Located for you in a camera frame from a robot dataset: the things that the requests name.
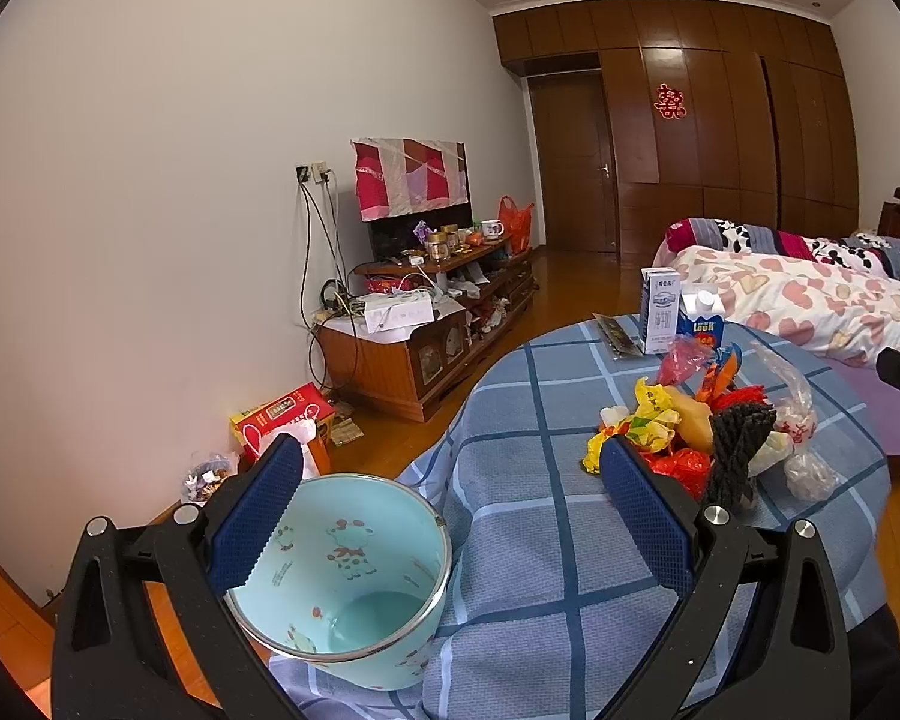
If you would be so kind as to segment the clear plastic bag white red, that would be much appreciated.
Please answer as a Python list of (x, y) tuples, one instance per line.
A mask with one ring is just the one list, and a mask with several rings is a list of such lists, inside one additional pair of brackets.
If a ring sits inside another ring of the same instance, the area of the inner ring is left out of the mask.
[(763, 366), (784, 384), (785, 395), (774, 405), (774, 427), (749, 462), (748, 476), (756, 479), (779, 466), (793, 497), (806, 502), (826, 500), (839, 486), (839, 475), (811, 449), (818, 417), (808, 379), (772, 349), (757, 341), (752, 348)]

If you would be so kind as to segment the small blue juice carton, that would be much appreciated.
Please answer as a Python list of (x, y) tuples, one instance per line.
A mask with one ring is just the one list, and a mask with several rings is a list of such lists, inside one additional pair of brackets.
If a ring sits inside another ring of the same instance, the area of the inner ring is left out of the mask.
[(724, 300), (705, 284), (685, 284), (679, 298), (676, 333), (694, 338), (707, 348), (718, 348), (724, 341)]

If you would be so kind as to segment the pink clear plastic bag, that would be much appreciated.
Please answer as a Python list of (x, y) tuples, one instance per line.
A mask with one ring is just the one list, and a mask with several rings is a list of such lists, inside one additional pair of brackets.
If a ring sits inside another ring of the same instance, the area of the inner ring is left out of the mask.
[(696, 376), (697, 372), (704, 371), (713, 360), (713, 349), (701, 343), (696, 337), (678, 335), (663, 356), (656, 383), (658, 385), (681, 385)]

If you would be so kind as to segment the bag of small trash on floor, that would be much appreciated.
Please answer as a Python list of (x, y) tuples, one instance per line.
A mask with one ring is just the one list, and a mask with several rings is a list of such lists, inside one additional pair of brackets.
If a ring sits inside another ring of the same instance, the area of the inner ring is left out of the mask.
[(227, 478), (235, 475), (238, 457), (233, 452), (208, 454), (200, 458), (184, 475), (180, 484), (182, 504), (205, 505)]

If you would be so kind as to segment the light blue cartoon trash bin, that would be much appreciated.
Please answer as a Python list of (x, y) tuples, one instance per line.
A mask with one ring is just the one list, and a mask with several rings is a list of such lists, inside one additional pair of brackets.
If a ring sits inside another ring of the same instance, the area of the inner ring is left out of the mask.
[(278, 655), (357, 688), (424, 678), (447, 601), (445, 520), (408, 486), (362, 475), (307, 479), (227, 605)]

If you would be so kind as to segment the yellow sponge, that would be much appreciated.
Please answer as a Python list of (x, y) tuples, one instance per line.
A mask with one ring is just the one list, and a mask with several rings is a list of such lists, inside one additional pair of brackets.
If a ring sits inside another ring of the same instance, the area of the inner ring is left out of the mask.
[(668, 385), (665, 388), (668, 397), (671, 398), (673, 410), (679, 415), (676, 432), (681, 440), (691, 449), (702, 454), (713, 454), (713, 432), (710, 418), (712, 411), (707, 403), (697, 401), (691, 395), (686, 395), (679, 388)]

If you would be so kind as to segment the red double happiness decoration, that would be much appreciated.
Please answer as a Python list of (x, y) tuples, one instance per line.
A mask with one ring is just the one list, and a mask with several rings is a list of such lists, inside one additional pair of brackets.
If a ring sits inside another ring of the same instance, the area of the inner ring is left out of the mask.
[(663, 121), (682, 121), (688, 115), (685, 95), (679, 89), (668, 83), (660, 83), (656, 87), (655, 94), (653, 109), (662, 117)]

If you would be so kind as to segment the orange paper bag white insert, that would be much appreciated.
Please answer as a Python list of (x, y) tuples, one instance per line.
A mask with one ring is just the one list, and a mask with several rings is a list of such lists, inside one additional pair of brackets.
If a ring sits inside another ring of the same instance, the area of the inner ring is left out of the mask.
[(331, 473), (331, 460), (322, 436), (318, 433), (318, 424), (313, 419), (301, 419), (290, 422), (286, 433), (301, 444), (304, 457), (304, 479), (325, 476)]

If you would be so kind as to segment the wooden door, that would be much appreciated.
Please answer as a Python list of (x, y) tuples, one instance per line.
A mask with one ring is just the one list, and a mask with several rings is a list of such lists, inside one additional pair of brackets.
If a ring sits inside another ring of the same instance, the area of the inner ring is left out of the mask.
[(616, 255), (616, 177), (601, 76), (537, 76), (528, 91), (546, 242), (557, 250)]

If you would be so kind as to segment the yellow plastic bag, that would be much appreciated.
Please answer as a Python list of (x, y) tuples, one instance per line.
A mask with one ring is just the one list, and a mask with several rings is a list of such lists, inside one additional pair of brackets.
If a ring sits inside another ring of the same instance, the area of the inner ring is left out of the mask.
[(600, 473), (600, 452), (606, 440), (621, 436), (637, 449), (640, 455), (666, 452), (676, 436), (681, 415), (674, 408), (673, 397), (658, 383), (645, 377), (634, 383), (635, 408), (613, 406), (601, 411), (601, 426), (587, 442), (587, 450), (580, 465), (589, 475)]

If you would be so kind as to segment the wall power socket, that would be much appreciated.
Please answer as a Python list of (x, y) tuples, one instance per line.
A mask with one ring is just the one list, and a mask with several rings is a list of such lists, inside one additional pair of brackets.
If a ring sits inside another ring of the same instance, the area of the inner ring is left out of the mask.
[(309, 182), (317, 185), (326, 184), (329, 181), (329, 174), (331, 171), (325, 161), (301, 164), (295, 168), (295, 177), (299, 184), (308, 184)]

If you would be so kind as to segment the orange plastic bag by door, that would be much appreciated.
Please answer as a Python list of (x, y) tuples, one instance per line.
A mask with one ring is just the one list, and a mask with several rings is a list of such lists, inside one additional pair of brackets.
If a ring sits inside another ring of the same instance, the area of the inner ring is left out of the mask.
[(504, 195), (499, 200), (497, 217), (504, 226), (504, 232), (509, 236), (512, 254), (525, 254), (532, 245), (533, 211), (535, 205), (518, 206), (510, 195)]

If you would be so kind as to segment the black mesh scrubber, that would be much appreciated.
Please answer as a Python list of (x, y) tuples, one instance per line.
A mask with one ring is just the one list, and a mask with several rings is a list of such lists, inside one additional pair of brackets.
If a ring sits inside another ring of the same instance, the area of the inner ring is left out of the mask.
[(735, 403), (710, 418), (713, 462), (702, 505), (735, 511), (749, 489), (749, 462), (774, 431), (777, 411), (765, 403)]

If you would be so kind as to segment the white box on cabinet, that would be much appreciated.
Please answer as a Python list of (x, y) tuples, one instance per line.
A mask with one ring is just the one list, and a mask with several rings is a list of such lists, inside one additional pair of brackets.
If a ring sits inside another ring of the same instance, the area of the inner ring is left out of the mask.
[(434, 320), (434, 304), (427, 291), (368, 294), (364, 298), (365, 330), (370, 335), (418, 327)]

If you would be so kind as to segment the blue plaid table cloth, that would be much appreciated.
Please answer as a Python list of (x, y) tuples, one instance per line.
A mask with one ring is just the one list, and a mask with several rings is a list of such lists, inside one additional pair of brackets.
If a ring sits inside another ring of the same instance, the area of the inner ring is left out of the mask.
[[(886, 603), (875, 554), (891, 491), (862, 397), (829, 364), (769, 333), (730, 325), (740, 385), (782, 395), (756, 344), (808, 379), (811, 445), (837, 473), (826, 502), (791, 496), (779, 468), (759, 476), (748, 522), (820, 530), (847, 629)], [(450, 598), (422, 683), (364, 691), (302, 661), (269, 669), (307, 718), (592, 718), (624, 683), (673, 608), (611, 504), (580, 466), (598, 411), (634, 405), (656, 358), (613, 359), (594, 320), (522, 344), (471, 390), (447, 433), (398, 481), (442, 512), (453, 543)]]

